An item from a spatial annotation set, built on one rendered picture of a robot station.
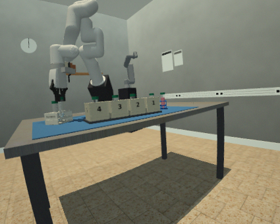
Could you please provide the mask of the blue bench mat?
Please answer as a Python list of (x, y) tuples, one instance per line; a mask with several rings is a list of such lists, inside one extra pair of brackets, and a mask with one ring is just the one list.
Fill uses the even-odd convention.
[(68, 134), (73, 132), (79, 132), (83, 130), (90, 130), (93, 128), (100, 128), (104, 126), (110, 126), (110, 125), (117, 125), (121, 123), (127, 123), (131, 121), (137, 121), (140, 119), (146, 119), (150, 117), (156, 117), (160, 115), (165, 115), (169, 113), (174, 113), (178, 111), (184, 111), (187, 109), (193, 109), (197, 107), (176, 107), (176, 106), (167, 106), (167, 109), (160, 109), (162, 113), (154, 113), (150, 115), (142, 115), (138, 117), (131, 117), (126, 119), (119, 119), (114, 121), (106, 121), (102, 123), (94, 123), (94, 124), (88, 124), (83, 121), (83, 119), (77, 119), (76, 117), (73, 117), (73, 121), (69, 121), (63, 124), (59, 125), (45, 125), (45, 121), (38, 121), (39, 123), (32, 123), (32, 139), (40, 139), (40, 138), (47, 138), (51, 136), (58, 136), (62, 134)]

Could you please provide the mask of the beige block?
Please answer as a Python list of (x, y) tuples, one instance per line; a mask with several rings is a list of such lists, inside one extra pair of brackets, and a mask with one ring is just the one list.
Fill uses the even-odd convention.
[(145, 98), (128, 99), (128, 114), (138, 115), (146, 113)]
[(128, 114), (128, 100), (108, 101), (109, 118), (126, 117)]
[(160, 111), (159, 97), (145, 98), (146, 113)]
[(85, 103), (84, 108), (87, 121), (92, 122), (109, 119), (108, 101)]

